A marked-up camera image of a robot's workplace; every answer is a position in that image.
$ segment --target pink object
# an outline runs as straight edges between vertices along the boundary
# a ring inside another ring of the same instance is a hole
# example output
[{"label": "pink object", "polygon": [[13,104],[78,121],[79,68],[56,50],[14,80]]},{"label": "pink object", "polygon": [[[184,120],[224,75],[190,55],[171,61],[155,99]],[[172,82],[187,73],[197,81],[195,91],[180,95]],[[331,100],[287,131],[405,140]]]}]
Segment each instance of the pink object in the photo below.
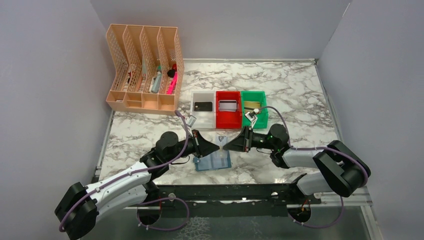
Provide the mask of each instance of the pink object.
[{"label": "pink object", "polygon": [[177,79],[178,79],[178,73],[175,72],[175,75],[173,76],[172,82],[168,87],[168,91],[166,94],[172,94],[172,91],[174,90],[175,86],[177,85]]}]

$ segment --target marble surface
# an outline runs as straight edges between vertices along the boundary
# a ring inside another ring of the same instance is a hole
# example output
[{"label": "marble surface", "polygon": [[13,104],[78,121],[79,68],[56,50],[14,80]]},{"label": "marble surface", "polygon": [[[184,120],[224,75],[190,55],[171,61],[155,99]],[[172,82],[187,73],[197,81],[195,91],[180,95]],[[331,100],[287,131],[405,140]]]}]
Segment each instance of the marble surface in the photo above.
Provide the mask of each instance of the marble surface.
[{"label": "marble surface", "polygon": [[[269,106],[286,119],[292,144],[297,147],[324,146],[337,139],[315,66],[300,62],[192,63],[186,62],[178,110],[190,112],[191,91],[265,91]],[[268,128],[280,122],[269,110]],[[102,162],[100,180],[130,167],[150,150],[159,136],[174,131],[179,140],[185,132],[176,116],[116,112]],[[240,130],[200,131],[208,141],[217,135],[231,140]],[[231,152],[231,168],[196,172],[190,161],[171,165],[154,180],[156,184],[269,184],[290,183],[316,169],[277,168],[268,155],[254,148],[249,153]],[[176,162],[185,162],[181,158]]]}]

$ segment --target purple cable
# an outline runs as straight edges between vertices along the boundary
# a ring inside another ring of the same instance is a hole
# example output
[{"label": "purple cable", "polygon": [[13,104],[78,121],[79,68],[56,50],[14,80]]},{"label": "purple cable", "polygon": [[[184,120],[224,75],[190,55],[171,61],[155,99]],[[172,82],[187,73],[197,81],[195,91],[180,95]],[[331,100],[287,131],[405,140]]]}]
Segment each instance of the purple cable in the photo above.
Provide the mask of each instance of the purple cable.
[{"label": "purple cable", "polygon": [[[287,132],[287,135],[289,135],[289,129],[287,128],[286,121],[284,121],[284,118],[281,115],[281,113],[275,107],[273,107],[273,106],[263,106],[263,107],[259,108],[259,110],[262,110],[262,109],[265,109],[265,108],[273,109],[279,115],[279,117],[282,120],[282,123],[284,124],[284,127],[285,127],[285,130]],[[351,157],[351,156],[349,156],[349,155],[347,155],[347,154],[345,154],[345,153],[343,153],[341,151],[337,151],[337,150],[332,149],[332,148],[327,147],[327,146],[318,146],[318,147],[294,147],[291,144],[290,138],[288,139],[288,145],[293,150],[299,150],[299,151],[328,150],[328,151],[333,152],[335,154],[341,155],[341,156],[347,158],[348,160],[350,160],[352,163],[354,163],[355,165],[357,165],[360,168],[360,170],[362,172],[362,175],[363,175],[363,184],[362,184],[361,187],[365,186],[368,183],[368,173],[365,170],[365,168],[357,160],[355,160],[353,157]]]},{"label": "purple cable", "polygon": [[185,209],[187,209],[187,216],[185,217],[185,221],[181,225],[176,226],[176,227],[173,227],[173,228],[160,228],[160,227],[155,227],[155,226],[150,226],[150,225],[144,225],[142,223],[142,221],[140,221],[139,215],[137,213],[137,220],[138,220],[139,226],[141,225],[143,227],[146,227],[147,229],[154,229],[154,230],[167,231],[167,232],[169,232],[169,231],[178,230],[178,229],[184,227],[189,222],[190,209],[189,209],[189,206],[187,205],[187,203],[184,200],[182,200],[181,198],[178,198],[178,197],[164,197],[164,198],[159,198],[159,199],[156,199],[156,200],[153,200],[153,201],[143,202],[143,203],[140,203],[139,205],[152,204],[152,203],[156,203],[156,202],[160,202],[160,201],[164,201],[164,200],[178,200],[178,201],[182,202],[184,204],[184,206],[185,206]]},{"label": "purple cable", "polygon": [[[181,157],[181,155],[183,155],[183,153],[184,153],[184,151],[186,150],[186,148],[187,148],[187,144],[188,144],[188,142],[189,142],[189,129],[188,129],[188,127],[187,127],[187,123],[186,123],[186,120],[184,120],[184,117],[183,117],[183,115],[181,115],[181,113],[178,111],[178,110],[175,110],[174,111],[174,113],[175,113],[175,115],[177,115],[178,117],[180,117],[181,118],[181,120],[182,120],[182,123],[184,124],[184,130],[185,130],[185,142],[184,142],[184,146],[182,147],[182,149],[181,149],[181,151],[178,153],[178,155],[176,156],[176,157],[174,157],[172,160],[170,160],[170,161],[167,161],[167,162],[165,162],[165,163],[163,163],[163,164],[160,164],[160,165],[157,165],[157,166],[152,166],[152,167],[147,167],[147,168],[143,168],[143,169],[138,169],[138,170],[134,170],[134,171],[132,171],[131,173],[127,173],[127,174],[124,174],[124,175],[121,175],[121,176],[118,176],[118,177],[116,177],[116,178],[114,178],[114,179],[112,179],[111,181],[109,181],[109,182],[106,182],[105,184],[103,184],[103,185],[100,185],[98,188],[100,189],[100,190],[102,190],[102,189],[104,189],[104,188],[106,188],[107,186],[109,186],[109,185],[111,185],[111,184],[113,184],[113,183],[115,183],[116,181],[119,181],[119,180],[121,180],[121,179],[123,179],[123,178],[125,178],[125,177],[128,177],[128,176],[130,176],[130,175],[132,175],[132,174],[137,174],[137,173],[141,173],[141,172],[145,172],[145,171],[149,171],[149,170],[153,170],[153,169],[158,169],[158,168],[162,168],[162,167],[164,167],[164,166],[166,166],[166,165],[169,165],[169,164],[171,164],[171,163],[173,163],[173,162],[175,162],[177,159],[179,159],[180,157]],[[67,213],[65,214],[65,216],[62,218],[62,221],[60,221],[60,225],[59,225],[59,231],[60,232],[65,232],[65,229],[64,229],[64,225],[65,225],[65,221],[66,221],[66,219],[68,219],[68,217],[69,217],[69,215],[75,210],[75,208],[77,208],[77,206],[79,205],[79,204],[81,204],[86,198],[88,198],[90,195],[92,195],[92,194],[94,194],[96,192],[96,190],[94,189],[94,190],[92,190],[91,192],[89,192],[89,193],[87,193],[86,195],[84,195],[81,199],[79,199],[68,211],[67,211]]]},{"label": "purple cable", "polygon": [[302,225],[303,227],[307,227],[310,229],[326,229],[329,228],[333,225],[336,225],[337,223],[340,222],[340,219],[342,219],[343,213],[345,212],[345,203],[343,202],[343,197],[340,197],[340,201],[341,201],[341,212],[338,215],[338,217],[330,224],[327,225],[323,225],[323,226],[314,226],[314,225],[308,225],[308,224],[302,224],[301,222],[296,221],[290,214],[288,215],[291,219],[294,220],[295,223]]}]

